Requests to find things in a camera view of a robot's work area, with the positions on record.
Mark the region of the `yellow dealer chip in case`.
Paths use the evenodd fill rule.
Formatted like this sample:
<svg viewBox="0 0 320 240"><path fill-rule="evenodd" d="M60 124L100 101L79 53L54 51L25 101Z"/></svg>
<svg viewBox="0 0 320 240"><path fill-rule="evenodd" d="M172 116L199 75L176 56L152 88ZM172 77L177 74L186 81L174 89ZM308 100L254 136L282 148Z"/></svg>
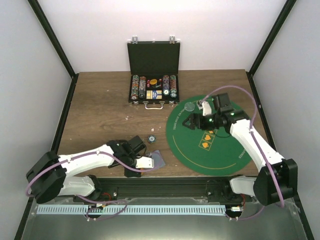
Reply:
<svg viewBox="0 0 320 240"><path fill-rule="evenodd" d="M157 83L157 80L156 80L156 79L151 79L151 80L150 80L150 84L151 84L151 85L155 85L156 83Z"/></svg>

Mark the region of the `clear dealer button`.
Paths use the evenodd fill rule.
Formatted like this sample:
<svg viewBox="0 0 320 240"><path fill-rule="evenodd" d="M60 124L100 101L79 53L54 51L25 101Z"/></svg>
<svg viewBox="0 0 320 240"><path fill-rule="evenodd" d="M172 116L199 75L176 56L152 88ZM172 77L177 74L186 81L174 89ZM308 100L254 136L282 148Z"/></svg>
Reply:
<svg viewBox="0 0 320 240"><path fill-rule="evenodd" d="M184 104L184 109L187 112L193 112L195 110L195 104L193 102L187 102Z"/></svg>

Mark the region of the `round green poker mat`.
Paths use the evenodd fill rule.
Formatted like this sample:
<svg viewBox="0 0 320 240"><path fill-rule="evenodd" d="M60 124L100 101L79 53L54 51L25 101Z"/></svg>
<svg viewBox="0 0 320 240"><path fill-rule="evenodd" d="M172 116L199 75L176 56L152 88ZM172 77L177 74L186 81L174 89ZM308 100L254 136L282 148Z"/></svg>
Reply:
<svg viewBox="0 0 320 240"><path fill-rule="evenodd" d="M190 97L170 113L165 127L167 143L173 155L200 175L256 175L257 168L243 146L222 127L211 131L189 129L183 121L191 114L186 103L196 104L203 95Z"/></svg>

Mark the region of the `light blue slotted strip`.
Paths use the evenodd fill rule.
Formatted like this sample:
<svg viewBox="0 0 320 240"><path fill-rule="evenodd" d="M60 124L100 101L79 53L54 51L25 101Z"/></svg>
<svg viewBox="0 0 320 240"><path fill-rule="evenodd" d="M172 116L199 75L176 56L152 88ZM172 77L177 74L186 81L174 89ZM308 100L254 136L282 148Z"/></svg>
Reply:
<svg viewBox="0 0 320 240"><path fill-rule="evenodd" d="M201 215L223 216L226 212L224 205L109 205L90 211L91 205L38 205L38 215L84 215L100 214L114 215Z"/></svg>

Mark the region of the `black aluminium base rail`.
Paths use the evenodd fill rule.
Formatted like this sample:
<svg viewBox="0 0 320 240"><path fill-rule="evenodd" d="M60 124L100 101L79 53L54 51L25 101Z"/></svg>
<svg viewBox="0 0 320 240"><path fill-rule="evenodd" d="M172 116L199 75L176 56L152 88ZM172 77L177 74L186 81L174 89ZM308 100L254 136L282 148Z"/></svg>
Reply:
<svg viewBox="0 0 320 240"><path fill-rule="evenodd" d="M133 198L206 198L209 202L238 204L243 198L232 191L231 177L95 178L96 190L85 201Z"/></svg>

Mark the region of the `grey playing card deck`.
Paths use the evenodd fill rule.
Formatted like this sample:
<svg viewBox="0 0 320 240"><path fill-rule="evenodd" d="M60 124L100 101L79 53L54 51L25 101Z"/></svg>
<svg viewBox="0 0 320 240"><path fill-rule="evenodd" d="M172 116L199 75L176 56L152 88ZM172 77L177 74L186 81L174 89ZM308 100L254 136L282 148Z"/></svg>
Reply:
<svg viewBox="0 0 320 240"><path fill-rule="evenodd" d="M154 169L160 169L166 165L159 150L152 151L147 156L153 160Z"/></svg>

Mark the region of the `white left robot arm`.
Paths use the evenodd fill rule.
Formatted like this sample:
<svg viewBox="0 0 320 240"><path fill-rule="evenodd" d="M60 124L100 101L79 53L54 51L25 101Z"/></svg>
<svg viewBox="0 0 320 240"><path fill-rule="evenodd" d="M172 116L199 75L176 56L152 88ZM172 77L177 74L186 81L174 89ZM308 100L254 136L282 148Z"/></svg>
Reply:
<svg viewBox="0 0 320 240"><path fill-rule="evenodd" d="M139 176L154 168L151 157L140 154L146 145L139 136L130 140L110 140L92 150L58 155L46 152L27 172L25 194L44 204L59 196L80 195L97 202L102 189L96 176L79 174L96 168L124 167L124 176Z"/></svg>

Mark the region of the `black poker chip case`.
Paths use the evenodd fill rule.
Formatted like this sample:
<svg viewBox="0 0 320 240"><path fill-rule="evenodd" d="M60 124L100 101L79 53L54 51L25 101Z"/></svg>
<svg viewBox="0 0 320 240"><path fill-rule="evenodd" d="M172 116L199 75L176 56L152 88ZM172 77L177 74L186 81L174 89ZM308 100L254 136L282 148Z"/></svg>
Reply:
<svg viewBox="0 0 320 240"><path fill-rule="evenodd" d="M160 105L161 110L165 104L178 104L180 102L179 90L179 62L180 62L181 42L174 36L170 36L167 41L139 41L133 36L127 42L127 51L130 67L130 85L128 92L128 102L134 105L144 105L147 110L155 110L151 105ZM133 75L146 77L147 90L162 90L163 76L176 76L177 96L172 98L162 93L162 99L150 100L145 98L131 99L131 86ZM156 79L156 84L150 84L150 80Z"/></svg>

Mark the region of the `boxed card decks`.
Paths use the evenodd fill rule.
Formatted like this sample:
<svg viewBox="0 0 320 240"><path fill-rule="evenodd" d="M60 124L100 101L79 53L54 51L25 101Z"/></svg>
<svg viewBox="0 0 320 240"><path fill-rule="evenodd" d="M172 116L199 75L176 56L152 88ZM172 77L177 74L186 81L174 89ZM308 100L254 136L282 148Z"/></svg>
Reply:
<svg viewBox="0 0 320 240"><path fill-rule="evenodd" d="M147 90L146 99L147 100L161 100L163 98L162 90Z"/></svg>

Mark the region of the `chip row far left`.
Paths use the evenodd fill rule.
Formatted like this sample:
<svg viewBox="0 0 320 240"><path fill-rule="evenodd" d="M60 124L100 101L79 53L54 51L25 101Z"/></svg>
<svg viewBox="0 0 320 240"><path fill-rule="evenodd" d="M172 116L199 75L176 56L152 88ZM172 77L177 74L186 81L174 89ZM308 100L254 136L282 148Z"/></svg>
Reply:
<svg viewBox="0 0 320 240"><path fill-rule="evenodd" d="M140 78L138 75L132 76L131 94L130 94L130 98L132 100L136 100L139 96L139 80Z"/></svg>

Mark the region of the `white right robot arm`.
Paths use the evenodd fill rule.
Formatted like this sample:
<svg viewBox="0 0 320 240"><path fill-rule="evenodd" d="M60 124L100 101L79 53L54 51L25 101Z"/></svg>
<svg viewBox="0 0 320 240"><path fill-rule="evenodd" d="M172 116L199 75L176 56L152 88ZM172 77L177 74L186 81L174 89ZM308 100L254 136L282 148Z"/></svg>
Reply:
<svg viewBox="0 0 320 240"><path fill-rule="evenodd" d="M298 165L293 159L285 159L274 150L253 126L244 110L236 110L227 93L212 96L212 103L205 98L197 102L200 113L191 113L183 126L195 130L218 130L235 138L253 160L258 175L238 176L222 188L223 198L229 202L240 194L255 197L263 206L279 203L294 197L298 189Z"/></svg>

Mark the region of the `chip row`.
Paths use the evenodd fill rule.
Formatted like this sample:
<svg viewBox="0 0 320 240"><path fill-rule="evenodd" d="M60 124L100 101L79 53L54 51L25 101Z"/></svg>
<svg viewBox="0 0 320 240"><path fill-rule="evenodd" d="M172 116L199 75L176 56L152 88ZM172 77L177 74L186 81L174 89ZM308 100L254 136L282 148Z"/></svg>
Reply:
<svg viewBox="0 0 320 240"><path fill-rule="evenodd" d="M172 98L176 98L177 97L177 78L175 75L171 75L169 77L169 84L170 84L170 96Z"/></svg>
<svg viewBox="0 0 320 240"><path fill-rule="evenodd" d="M147 86L147 79L145 76L139 77L139 85L138 85L138 96L140 99L144 99L146 96L146 86Z"/></svg>
<svg viewBox="0 0 320 240"><path fill-rule="evenodd" d="M162 78L162 93L165 96L170 94L170 77L168 75L164 75Z"/></svg>
<svg viewBox="0 0 320 240"><path fill-rule="evenodd" d="M132 76L131 94L130 94L130 98L132 100L136 100L139 96L139 80L140 78L138 75Z"/></svg>

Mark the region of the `chip row far right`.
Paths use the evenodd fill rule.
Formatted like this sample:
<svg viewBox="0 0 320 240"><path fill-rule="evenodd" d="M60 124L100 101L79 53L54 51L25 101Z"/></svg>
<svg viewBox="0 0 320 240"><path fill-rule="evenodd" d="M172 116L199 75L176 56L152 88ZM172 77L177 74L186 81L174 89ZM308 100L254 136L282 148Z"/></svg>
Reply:
<svg viewBox="0 0 320 240"><path fill-rule="evenodd" d="M169 77L169 84L170 84L170 96L172 98L176 98L177 97L177 78L175 75L171 75Z"/></svg>

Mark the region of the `blue poker chip stack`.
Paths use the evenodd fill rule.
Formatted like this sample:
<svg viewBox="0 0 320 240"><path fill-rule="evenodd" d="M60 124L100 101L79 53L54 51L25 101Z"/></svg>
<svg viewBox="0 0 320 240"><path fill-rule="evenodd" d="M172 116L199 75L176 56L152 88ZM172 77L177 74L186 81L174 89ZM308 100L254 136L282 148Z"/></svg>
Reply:
<svg viewBox="0 0 320 240"><path fill-rule="evenodd" d="M149 135L147 137L147 141L150 143L150 144L153 144L156 142L156 136L155 135Z"/></svg>

